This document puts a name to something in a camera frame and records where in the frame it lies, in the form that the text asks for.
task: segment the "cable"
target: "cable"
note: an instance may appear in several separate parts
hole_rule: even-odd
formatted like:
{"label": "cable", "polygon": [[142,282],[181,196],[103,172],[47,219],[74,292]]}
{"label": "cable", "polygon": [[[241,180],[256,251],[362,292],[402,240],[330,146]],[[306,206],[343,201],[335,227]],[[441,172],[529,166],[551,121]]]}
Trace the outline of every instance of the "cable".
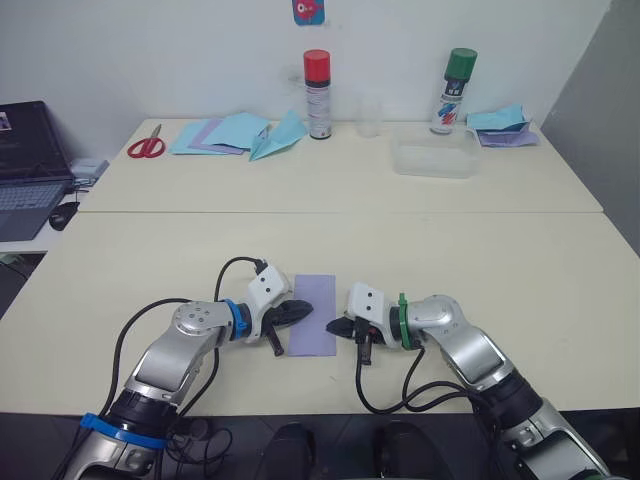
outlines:
{"label": "cable", "polygon": [[105,400],[104,405],[102,406],[102,410],[100,410],[100,413],[98,414],[100,418],[104,417],[107,414],[107,412],[109,411],[109,408],[111,407],[111,404],[113,403],[113,399],[116,396],[116,389],[118,388],[118,377],[120,375],[120,354],[122,352],[122,344],[124,343],[124,339],[127,336],[127,332],[129,331],[129,329],[133,326],[134,323],[136,323],[136,321],[142,315],[147,313],[149,310],[159,307],[160,305],[166,305],[167,303],[189,303],[190,301],[191,300],[188,300],[186,298],[165,298],[162,300],[158,300],[157,302],[150,303],[149,305],[144,307],[142,310],[138,311],[138,313],[136,313],[133,317],[131,317],[129,321],[125,324],[125,326],[122,327],[122,330],[120,331],[120,335],[118,335],[118,340],[116,341],[116,347],[113,352],[113,367],[111,370],[111,386],[109,387],[109,393],[107,394],[107,399]]}
{"label": "cable", "polygon": [[161,448],[156,454],[155,468],[153,469],[153,480],[162,480],[162,462],[164,461],[164,449]]}
{"label": "cable", "polygon": [[[453,398],[467,398],[471,402],[471,405],[473,406],[474,415],[476,415],[476,418],[478,418],[477,415],[480,410],[480,407],[484,407],[485,409],[487,409],[487,411],[490,411],[491,406],[484,398],[482,398],[481,396],[473,392],[469,392],[461,385],[458,385],[453,382],[436,381],[436,382],[427,383],[425,385],[422,385],[421,387],[416,388],[413,392],[409,394],[408,390],[409,390],[409,383],[411,381],[411,377],[413,376],[413,373],[418,367],[418,364],[424,357],[424,354],[425,354],[425,349],[421,347],[420,351],[418,352],[418,355],[416,356],[415,360],[411,364],[411,367],[409,368],[407,375],[405,376],[405,379],[402,385],[402,400],[396,403],[395,405],[392,405],[391,407],[384,408],[384,409],[379,409],[374,407],[367,401],[366,397],[364,396],[364,392],[362,390],[362,360],[360,358],[360,355],[358,355],[357,363],[356,363],[356,391],[358,392],[358,397],[360,398],[360,401],[365,406],[365,408],[369,410],[371,413],[379,414],[379,415],[387,415],[390,413],[394,413],[403,407],[411,412],[425,412]],[[431,390],[433,388],[440,388],[440,387],[451,388],[455,391],[441,395],[424,405],[414,406],[410,404],[410,402],[413,399],[415,399],[418,395],[426,392],[427,390]],[[500,460],[498,458],[498,448],[500,446],[499,433],[501,428],[500,420],[495,416],[492,416],[492,420],[494,422],[492,425],[493,432],[491,432],[488,436],[485,435],[484,433],[485,428],[482,428],[479,425],[479,428],[482,432],[482,435],[485,437],[485,441],[487,442],[487,447],[488,447],[488,454],[487,454],[487,460],[486,460],[488,477],[490,479],[492,478],[491,465],[493,464],[493,465],[496,465],[496,467],[498,468],[498,471],[501,477],[507,478],[506,473],[502,468],[502,464],[500,463]]]}
{"label": "cable", "polygon": [[[209,449],[211,448],[211,443],[215,439],[216,435],[218,435],[221,432],[225,432],[228,435],[229,439],[227,440],[226,445],[220,452],[210,457]],[[167,455],[177,463],[176,473],[175,473],[176,480],[179,480],[180,476],[182,475],[182,469],[184,468],[184,465],[201,465],[203,468],[203,475],[205,478],[212,478],[214,475],[216,475],[220,470],[220,468],[222,468],[222,465],[224,464],[224,460],[227,457],[227,452],[229,451],[229,449],[231,448],[231,445],[233,444],[233,434],[231,433],[231,430],[229,430],[228,428],[220,428],[214,431],[211,437],[207,440],[204,447],[204,456],[203,458],[200,458],[200,459],[193,458],[189,454],[189,451],[193,447],[194,443],[195,442],[192,438],[186,438],[184,445],[178,445],[178,442],[175,437],[169,440],[169,444],[167,445]],[[210,467],[215,463],[217,463],[215,469],[211,472],[208,471],[208,467]]]}
{"label": "cable", "polygon": [[213,370],[209,374],[209,378],[205,382],[205,384],[198,390],[193,398],[187,403],[187,405],[180,410],[178,417],[184,417],[189,410],[195,405],[195,403],[200,399],[200,397],[204,394],[204,392],[209,388],[209,386],[213,383],[213,380],[216,378],[216,374],[218,373],[218,367],[220,366],[220,353],[218,352],[218,348],[213,349]]}
{"label": "cable", "polygon": [[17,275],[20,275],[22,277],[22,279],[26,282],[27,280],[29,280],[29,277],[27,277],[24,273],[22,273],[20,270],[18,270],[15,267],[12,267],[11,265],[9,265],[8,263],[4,263],[4,262],[0,262],[0,265],[2,265],[3,267],[5,267],[8,270],[11,270],[12,272],[16,273]]}
{"label": "cable", "polygon": [[253,257],[233,257],[231,260],[229,260],[227,263],[225,263],[222,268],[220,269],[220,273],[218,274],[218,280],[216,281],[216,289],[215,292],[213,294],[213,301],[217,302],[219,301],[219,296],[220,296],[220,286],[222,285],[222,277],[224,277],[224,273],[227,271],[227,269],[233,265],[236,262],[251,262],[256,266],[256,273],[260,273],[262,270],[264,270],[267,267],[267,263],[263,260],[260,260],[259,258],[253,258]]}
{"label": "cable", "polygon": [[[111,404],[113,403],[113,399],[116,393],[116,388],[118,387],[118,377],[120,375],[120,354],[122,352],[122,345],[124,343],[124,339],[129,329],[142,315],[144,315],[149,310],[155,307],[158,307],[160,305],[165,305],[167,303],[187,303],[190,301],[191,300],[187,300],[186,298],[165,298],[163,300],[158,300],[157,302],[153,302],[147,305],[146,307],[144,307],[143,309],[141,309],[140,311],[138,311],[133,317],[129,319],[129,321],[124,325],[124,327],[122,327],[122,330],[118,335],[116,346],[113,352],[113,367],[111,371],[111,385],[109,387],[109,393],[107,394],[107,399],[102,407],[102,410],[100,410],[100,413],[98,414],[99,417],[101,418],[104,417],[104,415],[106,415],[106,413],[109,411]],[[91,430],[86,430],[82,432],[80,435],[78,435],[79,432],[80,432],[79,429],[76,430],[76,434],[74,435],[74,440],[72,442],[71,448],[69,449],[67,454],[64,456],[60,464],[58,465],[58,468],[56,469],[53,476],[51,477],[52,480],[58,480],[60,477],[62,477],[62,475],[64,474],[65,470],[69,465],[71,458],[73,458],[73,456],[77,453],[77,451],[80,449],[82,444],[91,434]]]}
{"label": "cable", "polygon": [[[251,262],[255,265],[256,268],[256,272],[260,273],[262,270],[264,270],[267,267],[267,263],[264,262],[263,260],[260,260],[258,258],[252,258],[252,257],[234,257],[231,260],[229,260],[228,262],[226,262],[222,269],[220,270],[220,273],[218,274],[218,279],[216,281],[216,288],[215,288],[215,293],[214,293],[214,301],[218,301],[219,300],[219,295],[220,295],[220,287],[222,285],[222,278],[224,277],[225,272],[227,271],[227,269],[235,262],[239,262],[239,261],[247,261],[247,262]],[[13,269],[12,267],[9,267],[9,265],[0,262],[3,265],[5,265],[7,268],[9,268],[10,270],[14,270],[16,273],[21,274],[21,272]],[[113,400],[115,398],[115,394],[116,394],[116,389],[118,388],[118,378],[120,376],[120,355],[122,353],[122,346],[124,344],[124,340],[125,337],[127,335],[127,333],[129,332],[129,330],[131,329],[131,327],[133,326],[133,324],[145,313],[147,313],[149,310],[152,310],[155,307],[158,307],[160,305],[166,305],[169,303],[188,303],[191,300],[186,299],[186,298],[165,298],[162,300],[158,300],[156,302],[153,302],[149,305],[147,305],[146,307],[142,308],[140,311],[138,311],[133,317],[131,317],[129,319],[129,321],[124,325],[124,327],[122,328],[122,330],[120,331],[120,334],[118,335],[118,339],[116,341],[116,346],[113,352],[113,365],[112,365],[112,370],[111,370],[111,385],[109,386],[109,392],[107,394],[107,398],[104,402],[104,405],[102,406],[102,409],[100,410],[100,413],[98,413],[98,416],[100,418],[103,418],[109,411],[109,408],[111,408],[111,404],[113,403]],[[200,390],[198,390],[198,392],[193,396],[193,398],[189,401],[189,403],[180,411],[180,413],[178,414],[178,418],[182,418],[184,417],[189,410],[191,410],[191,408],[195,405],[195,403],[200,399],[200,397],[204,394],[204,392],[207,390],[207,388],[209,388],[209,386],[213,383],[217,373],[218,373],[218,369],[220,366],[220,354],[218,351],[218,348],[214,349],[214,360],[213,360],[213,369],[211,371],[211,374],[209,375],[209,378],[207,379],[207,381],[205,382],[205,384],[202,386],[202,388],[200,388]],[[170,442],[173,441],[173,432],[171,431],[173,429],[173,426],[170,428],[170,432],[169,432],[169,439]],[[80,447],[82,446],[82,444],[85,442],[85,440],[88,438],[88,436],[91,434],[90,430],[87,430],[85,432],[82,432],[81,434],[79,434],[80,429],[76,430],[76,434],[74,435],[74,440],[72,442],[72,446],[69,449],[69,451],[67,452],[67,454],[65,455],[65,457],[63,458],[62,462],[60,462],[60,464],[58,465],[58,468],[56,469],[56,472],[53,475],[53,480],[58,480],[63,474],[64,471],[66,470],[69,461],[71,460],[71,458],[73,457],[73,455],[75,455],[75,453],[80,449]],[[225,448],[225,450],[223,451],[222,454],[219,455],[224,455],[226,453],[226,451],[231,447],[231,443],[233,442],[233,436],[231,434],[230,431],[228,431],[229,436],[230,436],[230,442],[227,445],[227,447]],[[208,445],[207,447],[205,447],[205,457],[206,455],[208,455]],[[185,447],[183,447],[181,450],[181,457],[182,456],[186,456],[186,458],[190,458],[188,456],[188,452],[185,451]],[[156,471],[154,472],[154,477],[155,478],[161,478],[162,475],[162,457],[163,457],[163,452],[159,452],[158,456],[157,456],[157,462],[156,462]],[[217,470],[220,468],[221,465],[219,465],[216,470],[214,470],[213,473],[211,472],[206,472],[206,465],[207,463],[205,463],[205,476],[208,475],[213,475],[217,472]],[[180,469],[176,472],[176,475],[180,475],[182,471],[182,468],[180,467]]]}

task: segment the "black shoe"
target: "black shoe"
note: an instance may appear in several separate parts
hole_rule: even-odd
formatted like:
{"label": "black shoe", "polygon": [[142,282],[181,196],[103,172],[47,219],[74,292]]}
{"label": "black shoe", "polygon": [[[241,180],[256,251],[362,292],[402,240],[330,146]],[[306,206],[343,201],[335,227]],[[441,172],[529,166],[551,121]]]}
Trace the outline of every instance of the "black shoe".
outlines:
{"label": "black shoe", "polygon": [[391,422],[376,430],[373,459],[380,477],[453,479],[433,442],[410,423]]}
{"label": "black shoe", "polygon": [[313,434],[299,423],[280,428],[264,452],[267,480],[307,480],[315,460]]}

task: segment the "blue paper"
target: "blue paper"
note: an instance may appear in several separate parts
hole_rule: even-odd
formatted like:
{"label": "blue paper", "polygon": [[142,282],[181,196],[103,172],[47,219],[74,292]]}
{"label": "blue paper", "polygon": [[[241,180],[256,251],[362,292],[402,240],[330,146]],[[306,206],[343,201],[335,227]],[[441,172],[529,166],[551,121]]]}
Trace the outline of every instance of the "blue paper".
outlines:
{"label": "blue paper", "polygon": [[267,135],[257,136],[251,146],[249,161],[266,157],[278,150],[290,147],[307,134],[307,128],[296,112],[289,110],[278,126]]}
{"label": "blue paper", "polygon": [[230,145],[249,150],[253,139],[269,125],[269,120],[250,113],[238,113],[226,117],[202,143]]}
{"label": "blue paper", "polygon": [[467,126],[474,130],[504,130],[525,122],[522,105],[514,104],[491,113],[470,113]]}
{"label": "blue paper", "polygon": [[169,152],[174,155],[224,155],[223,152],[200,150],[189,146],[198,132],[206,126],[207,122],[208,120],[200,120],[185,126],[178,138],[169,147]]}

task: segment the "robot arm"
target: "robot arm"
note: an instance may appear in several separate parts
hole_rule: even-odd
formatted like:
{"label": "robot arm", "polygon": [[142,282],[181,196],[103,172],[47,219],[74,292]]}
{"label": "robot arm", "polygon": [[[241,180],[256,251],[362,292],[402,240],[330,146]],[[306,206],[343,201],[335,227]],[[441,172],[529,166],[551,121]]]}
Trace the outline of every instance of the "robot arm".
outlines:
{"label": "robot arm", "polygon": [[[428,339],[438,343],[463,386],[481,397],[490,406],[488,413],[499,420],[501,440],[518,452],[523,476],[566,480],[584,471],[609,474],[598,455],[548,400],[538,396],[491,338],[467,321],[453,298],[434,295],[408,303],[401,294],[394,303],[383,292],[356,283],[346,313],[347,318],[327,329],[347,338],[353,333],[358,341],[358,324],[364,321],[365,328],[379,332],[379,343],[390,348],[409,350]],[[352,322],[351,329],[347,322]],[[359,355],[367,360],[370,350],[361,348]]]}
{"label": "robot arm", "polygon": [[177,407],[205,355],[227,342],[253,343],[262,336],[268,337],[276,356],[284,352],[274,327],[294,323],[313,310],[304,301],[285,301],[290,290],[287,278],[267,266],[238,304],[231,300],[182,304],[169,328],[143,354],[109,413],[82,419],[90,433],[71,452],[64,479],[78,480],[94,467],[111,474],[146,475],[166,445]]}

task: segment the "purple paper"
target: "purple paper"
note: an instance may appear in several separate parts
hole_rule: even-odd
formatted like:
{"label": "purple paper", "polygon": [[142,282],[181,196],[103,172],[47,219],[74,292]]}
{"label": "purple paper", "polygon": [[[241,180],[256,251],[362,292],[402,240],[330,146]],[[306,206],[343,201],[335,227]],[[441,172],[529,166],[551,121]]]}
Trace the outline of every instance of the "purple paper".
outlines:
{"label": "purple paper", "polygon": [[336,318],[335,275],[296,275],[293,297],[313,305],[313,312],[291,326],[290,357],[335,357],[336,337],[327,324]]}
{"label": "purple paper", "polygon": [[522,147],[524,145],[537,145],[539,140],[538,136],[529,130],[502,134],[478,132],[478,139],[483,147]]}
{"label": "purple paper", "polygon": [[230,147],[229,145],[207,145],[206,143],[202,143],[202,141],[207,138],[207,136],[216,129],[218,125],[222,123],[222,118],[212,118],[209,120],[204,128],[198,132],[198,134],[193,137],[191,144],[189,147],[197,148],[199,150],[209,150],[211,152],[220,152],[220,153],[231,153],[234,155],[242,155],[245,150],[242,148]]}

